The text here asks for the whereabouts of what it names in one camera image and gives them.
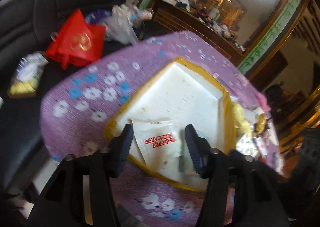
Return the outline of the white sachet red text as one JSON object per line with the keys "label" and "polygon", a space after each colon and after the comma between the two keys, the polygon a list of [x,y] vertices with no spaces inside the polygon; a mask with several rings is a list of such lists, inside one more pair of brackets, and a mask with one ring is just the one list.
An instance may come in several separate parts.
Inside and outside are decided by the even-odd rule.
{"label": "white sachet red text", "polygon": [[159,170],[165,162],[182,155],[182,141],[170,118],[132,118],[138,149],[148,168]]}

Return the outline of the white lemon print pouch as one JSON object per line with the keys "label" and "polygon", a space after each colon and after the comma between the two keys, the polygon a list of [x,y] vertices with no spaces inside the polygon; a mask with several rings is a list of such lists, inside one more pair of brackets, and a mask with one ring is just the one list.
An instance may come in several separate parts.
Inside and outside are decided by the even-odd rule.
{"label": "white lemon print pouch", "polygon": [[260,155],[255,140],[247,133],[243,134],[236,142],[236,150],[243,155],[250,155],[257,158]]}

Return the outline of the yellow knotted cloth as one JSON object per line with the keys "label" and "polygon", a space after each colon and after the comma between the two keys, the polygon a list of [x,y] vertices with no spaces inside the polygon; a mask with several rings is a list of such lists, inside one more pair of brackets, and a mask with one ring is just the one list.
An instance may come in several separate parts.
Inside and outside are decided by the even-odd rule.
{"label": "yellow knotted cloth", "polygon": [[252,138],[252,130],[249,122],[245,119],[244,108],[238,102],[232,102],[232,104],[237,136],[241,137],[245,134],[247,137]]}

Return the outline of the purple floral tablecloth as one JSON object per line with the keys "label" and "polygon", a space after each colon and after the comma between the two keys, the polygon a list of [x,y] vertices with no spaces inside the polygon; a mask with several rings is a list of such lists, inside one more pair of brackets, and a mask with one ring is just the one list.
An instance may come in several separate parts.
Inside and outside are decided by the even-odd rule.
{"label": "purple floral tablecloth", "polygon": [[[91,155],[104,144],[106,123],[158,70],[183,57],[210,72],[247,109],[259,92],[219,51],[192,32],[151,37],[73,73],[43,98],[40,128],[52,159]],[[175,188],[128,163],[113,181],[114,197],[148,226],[192,226],[203,195]]]}

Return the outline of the gold foil snack bag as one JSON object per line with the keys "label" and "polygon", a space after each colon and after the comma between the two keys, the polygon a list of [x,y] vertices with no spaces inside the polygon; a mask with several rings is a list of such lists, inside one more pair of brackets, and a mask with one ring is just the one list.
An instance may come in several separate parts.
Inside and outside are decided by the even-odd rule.
{"label": "gold foil snack bag", "polygon": [[258,121],[255,124],[255,133],[261,135],[266,127],[267,118],[264,113],[258,116]]}

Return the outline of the white box yellow tape rim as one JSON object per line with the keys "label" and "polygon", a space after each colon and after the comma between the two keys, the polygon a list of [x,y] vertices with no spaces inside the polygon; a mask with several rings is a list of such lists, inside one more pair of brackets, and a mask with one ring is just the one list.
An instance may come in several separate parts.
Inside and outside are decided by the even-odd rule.
{"label": "white box yellow tape rim", "polygon": [[[205,69],[176,58],[158,71],[107,122],[107,141],[126,124],[135,131],[129,159],[143,171],[174,187],[201,192],[207,181],[194,171],[184,130],[192,125],[213,148],[228,152],[236,146],[233,103],[227,90]],[[163,129],[177,140],[177,147],[162,148],[142,139],[143,132],[156,137]]]}

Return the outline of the pink towel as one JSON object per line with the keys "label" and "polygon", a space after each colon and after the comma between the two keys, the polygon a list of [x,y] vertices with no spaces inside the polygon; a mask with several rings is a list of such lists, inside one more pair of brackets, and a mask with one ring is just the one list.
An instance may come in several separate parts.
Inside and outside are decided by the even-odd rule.
{"label": "pink towel", "polygon": [[271,107],[269,107],[267,98],[260,92],[257,94],[257,98],[259,100],[260,107],[263,109],[264,112],[270,112]]}

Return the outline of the person in dark clothes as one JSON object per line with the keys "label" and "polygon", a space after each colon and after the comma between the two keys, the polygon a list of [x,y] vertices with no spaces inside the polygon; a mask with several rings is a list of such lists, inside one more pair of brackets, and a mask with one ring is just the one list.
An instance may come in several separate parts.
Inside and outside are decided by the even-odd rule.
{"label": "person in dark clothes", "polygon": [[274,84],[265,90],[267,103],[275,125],[281,124],[306,100],[304,93],[292,93],[283,89],[284,81]]}

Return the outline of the tissue pack on sofa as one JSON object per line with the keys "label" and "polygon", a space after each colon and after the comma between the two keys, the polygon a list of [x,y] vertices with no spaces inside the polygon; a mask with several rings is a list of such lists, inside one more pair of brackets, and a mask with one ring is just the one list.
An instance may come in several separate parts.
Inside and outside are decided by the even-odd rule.
{"label": "tissue pack on sofa", "polygon": [[11,78],[7,94],[11,99],[36,96],[44,68],[48,64],[43,51],[34,52],[23,57]]}

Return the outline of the red gift bag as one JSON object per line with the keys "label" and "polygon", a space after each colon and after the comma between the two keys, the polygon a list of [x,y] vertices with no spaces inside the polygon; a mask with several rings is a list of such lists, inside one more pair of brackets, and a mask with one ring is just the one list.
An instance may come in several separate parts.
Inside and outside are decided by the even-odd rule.
{"label": "red gift bag", "polygon": [[77,9],[64,23],[46,50],[46,56],[68,66],[85,67],[103,55],[105,26],[89,25]]}

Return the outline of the clear plastic bag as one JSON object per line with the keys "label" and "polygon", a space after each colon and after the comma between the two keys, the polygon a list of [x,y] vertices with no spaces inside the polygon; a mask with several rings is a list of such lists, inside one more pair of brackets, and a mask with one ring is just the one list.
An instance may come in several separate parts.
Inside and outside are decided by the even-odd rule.
{"label": "clear plastic bag", "polygon": [[142,28],[145,21],[153,18],[153,10],[139,9],[138,4],[138,0],[131,0],[120,6],[114,5],[111,14],[98,22],[98,25],[105,28],[105,40],[124,45],[139,42],[140,36],[136,35],[135,29]]}

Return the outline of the black sofa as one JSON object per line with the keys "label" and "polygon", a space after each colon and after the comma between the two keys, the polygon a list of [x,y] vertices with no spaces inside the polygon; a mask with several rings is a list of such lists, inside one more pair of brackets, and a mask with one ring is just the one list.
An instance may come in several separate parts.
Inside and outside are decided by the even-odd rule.
{"label": "black sofa", "polygon": [[1,191],[17,195],[48,159],[40,104],[75,72],[45,56],[52,37],[76,10],[111,10],[126,0],[12,0],[1,7]]}

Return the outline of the wooden cabinet with mirror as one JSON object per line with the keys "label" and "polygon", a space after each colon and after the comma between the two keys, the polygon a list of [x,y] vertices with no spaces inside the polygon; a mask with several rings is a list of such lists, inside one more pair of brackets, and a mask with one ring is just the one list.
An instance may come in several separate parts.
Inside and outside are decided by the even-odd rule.
{"label": "wooden cabinet with mirror", "polygon": [[253,79],[279,51],[310,0],[139,0],[168,31],[189,30]]}

